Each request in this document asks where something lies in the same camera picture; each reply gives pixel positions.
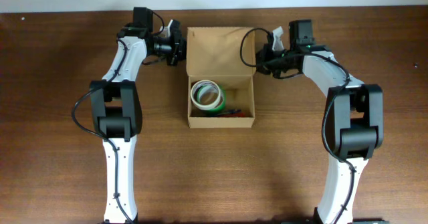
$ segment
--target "wooden table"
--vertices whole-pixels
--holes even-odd
[[[354,217],[427,222],[428,7],[159,13],[181,21],[183,31],[272,30],[313,19],[317,42],[330,46],[352,75],[384,91],[385,139],[360,180]],[[0,15],[0,222],[102,221],[104,150],[100,139],[74,125],[70,110],[90,81],[106,73],[115,34],[131,19],[131,11]],[[253,128],[190,129],[185,63],[140,69],[144,120],[134,159],[140,219],[312,216],[328,164],[320,135],[325,97],[307,78],[256,74],[254,82]],[[92,126],[89,102],[78,118]]]

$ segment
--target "brown box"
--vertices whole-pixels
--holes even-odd
[[[239,56],[243,36],[249,27],[190,27],[187,34],[189,93],[187,117],[190,128],[251,128],[255,118],[253,75]],[[254,34],[245,39],[243,57],[255,64]],[[211,80],[225,90],[226,107],[240,109],[245,117],[205,117],[191,101],[191,87],[199,80]]]

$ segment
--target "white tape roll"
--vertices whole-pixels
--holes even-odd
[[[199,88],[203,88],[204,93],[205,92],[215,92],[218,93],[217,98],[210,104],[200,104],[198,101],[196,101],[195,99],[195,93]],[[198,81],[196,84],[193,85],[191,91],[190,91],[191,95],[190,98],[192,99],[192,103],[200,110],[212,110],[215,107],[217,107],[221,101],[221,90],[220,87],[215,83],[212,82],[211,80],[201,80]]]

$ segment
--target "box lid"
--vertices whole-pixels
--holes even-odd
[[[190,27],[187,32],[187,74],[189,76],[252,76],[255,68],[244,65],[239,56],[243,36],[250,27]],[[245,39],[242,56],[255,64],[254,32]]]

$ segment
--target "tape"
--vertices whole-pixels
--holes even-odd
[[[208,99],[209,104],[201,104],[201,99],[207,94],[217,94],[213,101]],[[191,88],[192,103],[200,110],[208,113],[221,111],[225,107],[224,91],[211,80],[201,80]]]

